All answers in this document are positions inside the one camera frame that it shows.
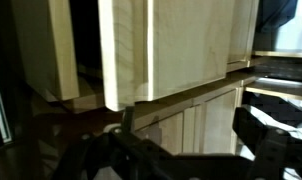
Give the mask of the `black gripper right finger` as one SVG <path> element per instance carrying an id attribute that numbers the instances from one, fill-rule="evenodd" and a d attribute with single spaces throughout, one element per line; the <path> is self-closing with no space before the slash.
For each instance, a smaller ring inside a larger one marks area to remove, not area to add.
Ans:
<path id="1" fill-rule="evenodd" d="M 255 155 L 246 180 L 283 180 L 286 168 L 302 178 L 302 139 L 279 126 L 262 123 L 248 108 L 235 109 L 233 130 Z"/>

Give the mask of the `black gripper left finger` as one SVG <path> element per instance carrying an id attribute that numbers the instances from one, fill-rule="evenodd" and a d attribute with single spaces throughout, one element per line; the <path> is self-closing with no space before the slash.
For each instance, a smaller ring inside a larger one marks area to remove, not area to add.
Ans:
<path id="1" fill-rule="evenodd" d="M 111 168 L 122 180 L 165 180 L 165 174 L 151 157 L 159 147 L 132 133 L 134 107 L 128 106 L 120 125 L 97 137 L 80 140 L 67 148 L 52 180 L 93 180 L 104 168 Z"/>

